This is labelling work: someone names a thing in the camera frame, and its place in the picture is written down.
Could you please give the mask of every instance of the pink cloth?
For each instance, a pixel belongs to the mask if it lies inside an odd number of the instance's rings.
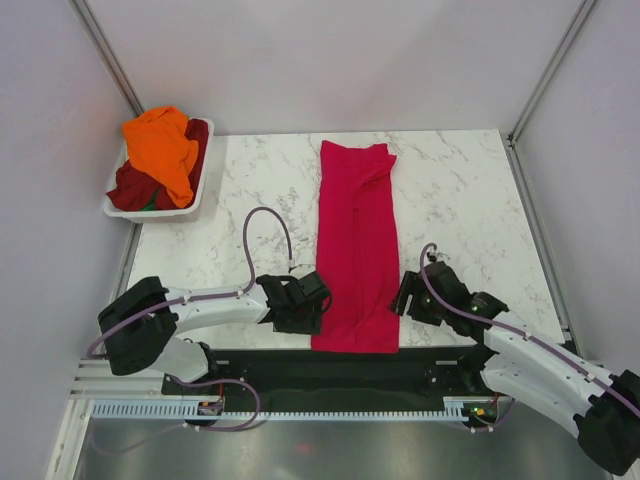
[[[311,348],[397,352],[400,321],[388,308],[400,284],[391,197],[396,157],[386,144],[346,148],[324,141],[320,162],[316,268],[333,303]]]

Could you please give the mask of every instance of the green cloth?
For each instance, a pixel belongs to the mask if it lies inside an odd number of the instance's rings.
[[[153,197],[151,197],[151,200],[149,200],[149,203],[147,203],[144,207],[142,207],[142,210],[140,210],[141,212],[146,212],[149,210],[155,210],[156,209],[156,196],[158,195],[158,192],[160,190],[156,190],[153,194]]]

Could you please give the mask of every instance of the white plastic bin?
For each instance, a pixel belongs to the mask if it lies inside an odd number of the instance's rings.
[[[204,153],[204,160],[202,162],[202,174],[200,175],[200,182],[198,183],[198,189],[196,191],[196,198],[193,201],[193,205],[189,208],[179,208],[176,210],[150,210],[142,212],[125,212],[113,206],[111,199],[105,194],[102,201],[102,210],[110,217],[126,218],[135,223],[145,222],[190,222],[198,218],[198,210],[200,209],[200,201],[202,200],[202,193],[204,191],[204,182],[207,178],[207,167],[209,165],[209,158],[211,157],[211,142],[213,142],[213,122],[206,118],[201,118],[207,122],[209,126],[209,140],[207,141],[207,149]],[[116,166],[109,177],[109,183],[107,184],[106,192],[109,192],[116,188],[116,172],[127,161],[127,145],[123,145],[120,155],[116,161]]]

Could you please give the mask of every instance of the white wall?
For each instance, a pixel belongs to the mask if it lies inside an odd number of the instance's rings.
[[[585,353],[640,371],[640,3],[600,2],[520,144]]]
[[[89,0],[146,108],[216,132],[513,127],[580,0]]]
[[[0,15],[0,478],[42,478],[129,227],[99,210],[130,114],[64,0]]]

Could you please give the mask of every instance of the white marble surface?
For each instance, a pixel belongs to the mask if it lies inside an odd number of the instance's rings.
[[[129,284],[159,275],[168,286],[243,284],[242,223],[257,205],[285,218],[297,263],[313,263],[322,140],[366,147],[387,143],[401,273],[418,270],[422,246],[435,241],[471,291],[484,290],[562,342],[562,333],[497,131],[332,133],[215,137],[200,218],[145,224]],[[249,229],[258,274],[285,273],[286,243],[267,213]],[[309,337],[271,325],[225,325],[190,332],[216,348],[308,348]],[[472,343],[447,327],[403,318],[401,346]]]

